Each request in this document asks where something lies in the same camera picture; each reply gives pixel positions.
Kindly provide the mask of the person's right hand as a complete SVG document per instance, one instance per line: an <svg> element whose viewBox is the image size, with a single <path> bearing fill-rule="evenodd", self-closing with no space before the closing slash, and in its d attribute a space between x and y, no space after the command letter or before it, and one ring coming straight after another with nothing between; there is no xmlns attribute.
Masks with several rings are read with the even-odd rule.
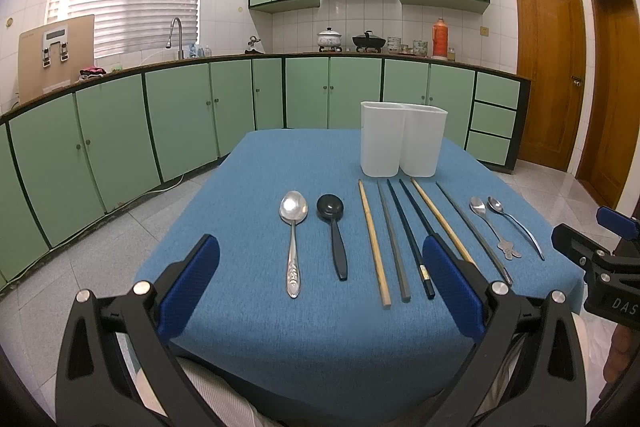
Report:
<svg viewBox="0 0 640 427"><path fill-rule="evenodd" d="M617 324L612 338L608 358L603 367L603 377L608 384L614 384L622 375L632 358L639 333L622 324Z"/></svg>

